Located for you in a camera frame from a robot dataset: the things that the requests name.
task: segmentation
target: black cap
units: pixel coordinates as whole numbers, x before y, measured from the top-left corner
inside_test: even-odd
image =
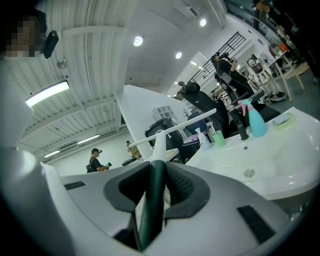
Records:
[[[99,153],[100,153],[100,150],[97,149],[97,148],[92,149],[92,150],[91,150],[91,155],[92,155],[94,152],[99,152]]]

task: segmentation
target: man in black cap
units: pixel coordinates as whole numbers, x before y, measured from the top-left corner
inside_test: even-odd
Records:
[[[94,148],[91,150],[91,158],[89,161],[89,165],[93,169],[94,172],[101,172],[101,171],[106,171],[109,170],[108,167],[102,166],[101,163],[98,161],[97,157],[99,157],[100,153],[102,151]]]

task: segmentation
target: corrugated ceiling panel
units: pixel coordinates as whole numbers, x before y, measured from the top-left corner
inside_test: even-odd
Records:
[[[85,105],[113,95],[112,76],[117,73],[122,35],[101,32],[62,37],[62,31],[94,25],[126,27],[135,5],[133,0],[48,0],[38,5],[46,13],[47,31],[56,30],[60,40],[50,59],[42,56],[26,58],[17,64],[12,61],[8,72],[11,83],[24,99],[64,79],[68,80],[70,89],[33,106],[29,128],[34,125],[40,128],[24,137],[21,143],[28,146],[21,144],[21,147],[37,155],[94,136],[95,127],[100,127],[101,135],[117,130],[115,124],[104,127],[116,119],[115,102],[91,107],[86,112],[77,108],[74,113],[41,125],[46,123],[45,119],[57,114],[59,117],[80,103]],[[67,67],[59,69],[57,61],[63,58],[68,62]]]

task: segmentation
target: bottle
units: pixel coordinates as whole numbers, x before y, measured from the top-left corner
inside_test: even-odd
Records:
[[[204,150],[209,149],[210,142],[208,138],[200,131],[200,128],[195,129],[195,131],[198,133],[198,138],[199,138],[201,148],[203,148]]]
[[[267,133],[267,126],[259,112],[251,105],[251,99],[239,100],[238,103],[242,106],[243,116],[246,115],[246,106],[248,107],[252,135],[256,138],[265,135]]]

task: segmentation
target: camera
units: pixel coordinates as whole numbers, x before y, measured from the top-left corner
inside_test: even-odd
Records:
[[[107,167],[108,169],[112,166],[112,164],[110,162],[108,162],[105,167]]]

